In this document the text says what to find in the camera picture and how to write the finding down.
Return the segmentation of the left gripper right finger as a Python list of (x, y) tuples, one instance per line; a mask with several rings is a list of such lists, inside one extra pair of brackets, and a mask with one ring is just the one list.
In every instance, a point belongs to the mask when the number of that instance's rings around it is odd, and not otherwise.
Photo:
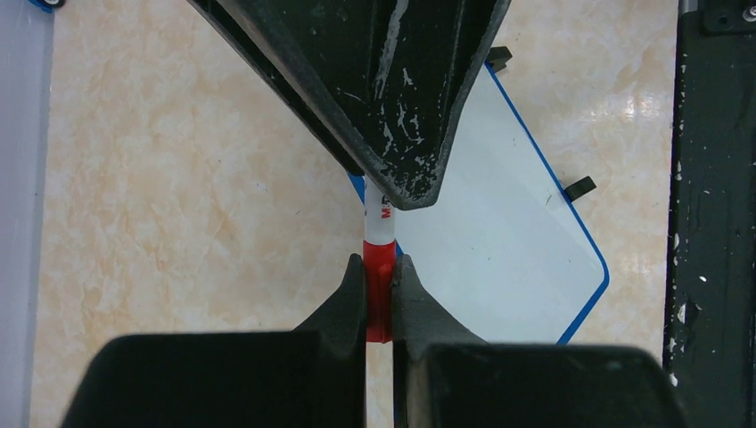
[(668, 376), (630, 347), (485, 342), (423, 287), (391, 282), (397, 427), (684, 427)]

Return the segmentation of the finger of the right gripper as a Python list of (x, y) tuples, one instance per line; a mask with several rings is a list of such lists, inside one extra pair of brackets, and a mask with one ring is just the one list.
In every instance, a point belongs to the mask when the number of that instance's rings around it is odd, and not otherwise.
[(352, 175), (432, 206), (507, 1), (197, 1)]

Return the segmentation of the red white marker pen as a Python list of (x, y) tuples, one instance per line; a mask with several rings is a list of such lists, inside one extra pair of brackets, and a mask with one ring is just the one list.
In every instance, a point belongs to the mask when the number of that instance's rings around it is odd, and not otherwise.
[(395, 242), (395, 212), (388, 197), (369, 178), (364, 180), (365, 242), (383, 246)]

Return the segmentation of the red marker cap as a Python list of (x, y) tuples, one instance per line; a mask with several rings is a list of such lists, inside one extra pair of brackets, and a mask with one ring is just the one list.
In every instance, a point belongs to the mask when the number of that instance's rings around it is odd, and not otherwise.
[(392, 340), (391, 281), (397, 260), (396, 242), (363, 242), (366, 273), (366, 340), (387, 343)]

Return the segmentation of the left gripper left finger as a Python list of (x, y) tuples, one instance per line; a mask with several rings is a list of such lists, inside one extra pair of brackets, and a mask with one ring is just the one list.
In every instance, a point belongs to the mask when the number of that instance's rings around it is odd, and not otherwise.
[(91, 360), (65, 427), (362, 427), (366, 280), (341, 285), (291, 331), (125, 335)]

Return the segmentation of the blue framed whiteboard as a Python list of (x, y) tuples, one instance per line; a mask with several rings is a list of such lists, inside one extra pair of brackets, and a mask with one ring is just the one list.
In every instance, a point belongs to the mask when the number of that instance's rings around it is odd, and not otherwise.
[(464, 105), (437, 202), (397, 211), (397, 250), (429, 294), (488, 342), (568, 342), (610, 282), (573, 202), (494, 69)]

